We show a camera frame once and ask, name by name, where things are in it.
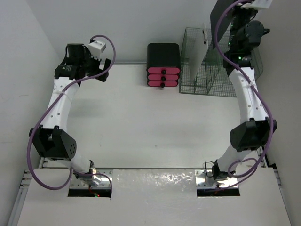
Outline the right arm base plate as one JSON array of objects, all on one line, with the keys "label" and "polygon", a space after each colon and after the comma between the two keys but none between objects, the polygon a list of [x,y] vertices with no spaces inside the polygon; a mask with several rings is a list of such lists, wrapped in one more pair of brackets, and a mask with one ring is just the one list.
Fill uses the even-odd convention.
[{"label": "right arm base plate", "polygon": [[238,182],[236,178],[213,179],[211,169],[196,169],[195,181],[197,189],[222,189]]}]

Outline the pink top drawer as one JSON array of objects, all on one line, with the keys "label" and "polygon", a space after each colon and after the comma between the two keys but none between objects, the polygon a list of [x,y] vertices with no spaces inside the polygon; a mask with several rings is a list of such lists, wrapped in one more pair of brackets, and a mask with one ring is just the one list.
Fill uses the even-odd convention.
[{"label": "pink top drawer", "polygon": [[162,71],[165,71],[166,74],[180,73],[180,69],[177,67],[150,67],[147,69],[147,72],[150,74],[162,74]]}]

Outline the transparent clipboard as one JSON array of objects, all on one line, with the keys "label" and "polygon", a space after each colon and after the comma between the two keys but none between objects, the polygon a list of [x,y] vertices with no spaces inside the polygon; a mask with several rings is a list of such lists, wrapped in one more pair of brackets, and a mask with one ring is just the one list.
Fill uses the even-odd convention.
[{"label": "transparent clipboard", "polygon": [[190,80],[194,82],[196,80],[198,70],[206,56],[208,50],[208,36],[206,30],[206,24],[203,23],[198,31],[192,51],[189,57],[189,72]]}]

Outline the black drawer cabinet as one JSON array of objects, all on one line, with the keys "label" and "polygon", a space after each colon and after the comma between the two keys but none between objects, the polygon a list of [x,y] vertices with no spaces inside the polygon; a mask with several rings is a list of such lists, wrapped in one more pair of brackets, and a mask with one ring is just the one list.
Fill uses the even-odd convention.
[{"label": "black drawer cabinet", "polygon": [[181,70],[179,45],[176,43],[148,44],[146,72],[150,67],[177,67]]}]

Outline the pink bottom drawer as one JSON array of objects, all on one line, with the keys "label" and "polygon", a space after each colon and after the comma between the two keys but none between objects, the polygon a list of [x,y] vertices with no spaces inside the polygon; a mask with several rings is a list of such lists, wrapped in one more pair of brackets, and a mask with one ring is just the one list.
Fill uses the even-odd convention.
[{"label": "pink bottom drawer", "polygon": [[159,88],[167,88],[167,87],[176,87],[178,85],[178,81],[147,81],[147,85],[150,87],[159,87]]}]

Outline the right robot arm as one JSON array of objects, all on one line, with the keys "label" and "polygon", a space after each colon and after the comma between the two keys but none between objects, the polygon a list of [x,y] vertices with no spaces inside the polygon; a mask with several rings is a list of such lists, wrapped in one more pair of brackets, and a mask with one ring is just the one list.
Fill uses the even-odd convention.
[{"label": "right robot arm", "polygon": [[230,146],[214,162],[214,180],[235,177],[237,165],[260,147],[269,148],[277,121],[260,96],[252,53],[269,29],[254,20],[258,10],[251,0],[219,0],[211,14],[213,48],[221,54],[223,67],[231,81],[240,110],[240,125],[230,132]]}]

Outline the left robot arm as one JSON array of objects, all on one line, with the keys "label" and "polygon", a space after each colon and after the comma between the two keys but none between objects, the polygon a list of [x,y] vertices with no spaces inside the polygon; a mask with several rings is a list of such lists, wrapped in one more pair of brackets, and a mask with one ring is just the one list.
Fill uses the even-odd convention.
[{"label": "left robot arm", "polygon": [[65,57],[55,69],[50,110],[39,122],[32,139],[40,157],[59,161],[81,174],[91,173],[92,162],[77,152],[75,139],[67,133],[67,120],[80,79],[103,72],[99,66],[105,48],[105,43],[98,40],[91,41],[88,46],[66,46]]}]

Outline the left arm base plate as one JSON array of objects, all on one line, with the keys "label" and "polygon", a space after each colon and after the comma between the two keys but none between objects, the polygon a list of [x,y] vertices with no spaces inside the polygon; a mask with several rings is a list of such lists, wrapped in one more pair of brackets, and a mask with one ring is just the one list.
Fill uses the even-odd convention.
[{"label": "left arm base plate", "polygon": [[83,174],[73,173],[69,188],[70,189],[88,189],[92,187],[93,189],[111,189],[112,182],[111,169],[94,169],[94,176],[84,176]]}]

